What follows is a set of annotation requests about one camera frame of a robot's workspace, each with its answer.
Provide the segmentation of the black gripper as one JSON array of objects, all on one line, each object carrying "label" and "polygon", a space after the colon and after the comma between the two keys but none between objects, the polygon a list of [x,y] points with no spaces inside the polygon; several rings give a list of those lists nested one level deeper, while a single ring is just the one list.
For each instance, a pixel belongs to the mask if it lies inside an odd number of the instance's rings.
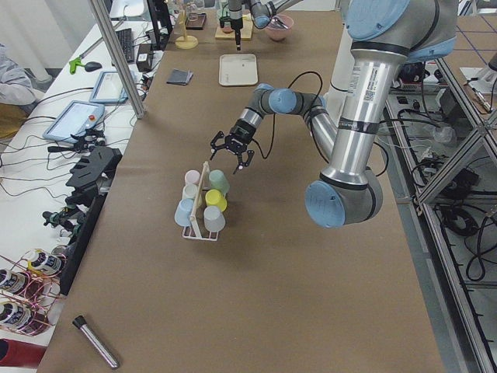
[{"label": "black gripper", "polygon": [[230,11],[230,22],[231,28],[235,32],[235,44],[236,50],[241,50],[241,41],[242,41],[242,28],[243,28],[243,19],[242,19],[242,10],[231,10]]},{"label": "black gripper", "polygon": [[251,149],[247,150],[248,145],[252,141],[253,135],[255,134],[255,128],[248,122],[244,120],[237,120],[235,125],[230,129],[229,135],[224,140],[224,132],[218,131],[217,134],[210,142],[211,156],[210,160],[214,159],[214,156],[220,150],[225,150],[226,148],[236,154],[238,164],[236,165],[233,174],[238,171],[249,167],[252,162],[255,152]]}]

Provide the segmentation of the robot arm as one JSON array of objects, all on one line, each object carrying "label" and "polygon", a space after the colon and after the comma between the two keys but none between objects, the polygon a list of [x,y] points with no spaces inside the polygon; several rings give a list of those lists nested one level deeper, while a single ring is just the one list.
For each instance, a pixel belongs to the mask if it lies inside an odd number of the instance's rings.
[{"label": "robot arm", "polygon": [[237,51],[241,50],[241,31],[243,29],[242,9],[244,5],[248,6],[255,27],[263,29],[269,25],[270,20],[274,16],[293,5],[296,5],[300,1],[301,0],[268,1],[266,4],[262,4],[260,1],[228,0],[229,19],[231,28],[235,32]]},{"label": "robot arm", "polygon": [[268,114],[301,116],[328,164],[305,193],[311,219],[325,228],[360,223],[381,209],[381,186],[367,162],[391,83],[402,65],[448,55],[456,42],[455,1],[351,1],[343,14],[353,64],[343,107],[332,119],[330,97],[258,85],[227,134],[210,146],[252,161],[254,134]]}]

